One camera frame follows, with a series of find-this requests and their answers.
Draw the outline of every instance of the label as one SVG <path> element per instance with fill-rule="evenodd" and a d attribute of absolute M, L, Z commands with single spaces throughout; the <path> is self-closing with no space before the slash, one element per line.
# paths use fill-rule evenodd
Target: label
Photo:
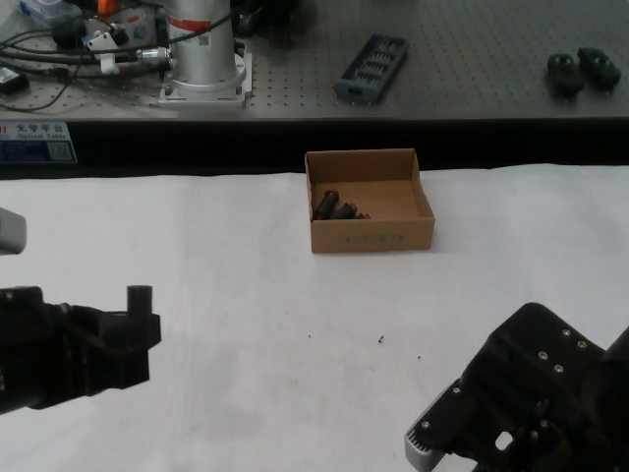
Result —
<path fill-rule="evenodd" d="M 187 34 L 190 34 L 191 32 L 203 31 L 206 28 L 209 28 L 211 24 L 212 22 L 177 20 L 176 18 L 168 17 L 168 31 L 171 39 L 185 36 Z M 182 42 L 193 46 L 212 47 L 212 38 L 210 32 L 191 37 L 190 39 L 184 39 Z"/>
<path fill-rule="evenodd" d="M 77 162 L 68 125 L 63 122 L 0 123 L 0 164 Z"/>

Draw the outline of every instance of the silver cylinder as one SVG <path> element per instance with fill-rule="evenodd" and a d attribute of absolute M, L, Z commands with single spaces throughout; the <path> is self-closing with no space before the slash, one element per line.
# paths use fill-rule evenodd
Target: silver cylinder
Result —
<path fill-rule="evenodd" d="M 171 0 L 166 7 L 170 37 L 206 28 L 230 13 L 229 0 Z M 173 82 L 184 88 L 218 89 L 242 80 L 234 60 L 232 23 L 227 21 L 200 36 L 171 46 L 175 58 Z"/>

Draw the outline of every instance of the black mount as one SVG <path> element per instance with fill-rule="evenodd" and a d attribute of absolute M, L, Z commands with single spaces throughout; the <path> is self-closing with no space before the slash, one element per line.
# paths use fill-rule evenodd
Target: black mount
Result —
<path fill-rule="evenodd" d="M 476 472 L 629 470 L 629 328 L 607 349 L 539 304 L 489 337 L 407 433 L 422 472 L 444 453 Z M 503 450 L 496 439 L 506 432 Z"/>
<path fill-rule="evenodd" d="M 151 298 L 131 286 L 127 312 L 101 312 L 46 304 L 39 287 L 0 290 L 0 414 L 147 381 L 147 351 L 161 340 Z"/>

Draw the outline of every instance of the blue label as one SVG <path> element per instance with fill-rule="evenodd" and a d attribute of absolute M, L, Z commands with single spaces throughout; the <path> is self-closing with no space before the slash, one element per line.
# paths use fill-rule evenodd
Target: blue label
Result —
<path fill-rule="evenodd" d="M 75 163 L 77 157 L 69 141 L 0 141 L 0 163 Z"/>

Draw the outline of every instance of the metal table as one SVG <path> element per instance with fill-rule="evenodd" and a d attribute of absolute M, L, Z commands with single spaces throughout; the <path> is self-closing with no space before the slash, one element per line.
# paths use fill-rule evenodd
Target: metal table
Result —
<path fill-rule="evenodd" d="M 8 25 L 21 23 L 17 13 L 11 14 L 12 8 L 11 2 L 0 7 L 0 16 L 5 18 L 3 35 L 15 31 Z M 255 58 L 255 90 L 244 109 L 160 108 L 157 99 L 161 82 L 155 76 L 128 81 L 123 87 L 112 87 L 104 81 L 81 81 L 37 116 L 69 122 L 79 148 L 83 146 L 79 135 L 87 133 L 92 150 L 101 135 L 102 145 L 106 146 L 114 132 L 119 137 L 124 135 L 127 144 L 138 135 L 150 133 L 151 140 L 140 141 L 151 148 L 147 141 L 172 131 L 171 139 L 179 141 L 176 148 L 181 148 L 185 142 L 178 135 L 186 135 L 187 141 L 201 138 L 216 132 L 216 128 L 208 129 L 210 123 L 220 123 L 216 136 L 229 135 L 232 143 L 232 135 L 258 133 L 262 136 L 258 147 L 266 139 L 272 143 L 277 138 L 288 142 L 299 137 L 298 142 L 302 146 L 309 143 L 310 148 L 358 148 L 362 144 L 383 146 L 388 141 L 393 141 L 394 146 L 404 143 L 417 147 L 435 133 L 441 141 L 451 139 L 453 133 L 461 130 L 460 126 L 453 127 L 452 122 L 461 120 L 466 128 L 479 121 L 517 120 L 520 130 L 520 120 L 526 120 L 526 127 L 538 126 L 540 120 L 553 120 L 561 122 L 562 130 L 565 128 L 561 132 L 553 129 L 553 133 L 565 133 L 566 139 L 575 132 L 582 135 L 591 130 L 596 126 L 592 120 L 611 120 L 613 131 L 609 123 L 601 127 L 605 136 L 599 137 L 600 146 L 600 142 L 613 139 L 624 129 L 624 120 L 629 116 L 627 76 L 613 92 L 586 87 L 568 100 L 553 96 L 548 90 L 545 61 L 554 52 L 576 56 L 580 46 L 594 46 L 603 49 L 621 70 L 628 71 L 627 23 L 629 4 L 625 0 L 304 0 L 290 31 L 275 31 L 246 41 Z M 335 96 L 332 86 L 374 32 L 409 39 L 408 59 L 380 103 L 344 102 Z M 50 47 L 44 40 L 38 45 Z M 37 106 L 59 88 L 58 83 L 33 79 L 30 92 L 12 103 Z M 27 113 L 3 115 L 8 120 L 32 119 L 32 114 Z M 323 124 L 338 125 L 337 134 L 320 128 L 322 120 Z M 200 135 L 176 126 L 184 121 L 198 125 Z M 381 136 L 379 130 L 387 135 Z M 277 134 L 270 139 L 267 132 Z M 348 140 L 353 133 L 358 140 Z M 467 140 L 480 146 L 495 133 L 495 129 L 483 127 Z M 516 139 L 529 140 L 519 133 Z M 326 136 L 324 142 L 320 135 Z M 140 141 L 133 146 L 139 147 Z M 160 146 L 155 148 L 163 148 L 164 143 L 157 141 Z M 285 147 L 293 153 L 290 143 L 285 143 Z M 239 154 L 246 150 L 242 140 L 236 148 Z M 608 151 L 624 154 L 615 147 Z M 93 152 L 82 150 L 79 154 L 80 159 L 90 160 Z M 135 161 L 137 149 L 123 154 L 125 162 Z M 297 158 L 301 161 L 300 152 Z M 557 159 L 547 156 L 544 160 Z"/>

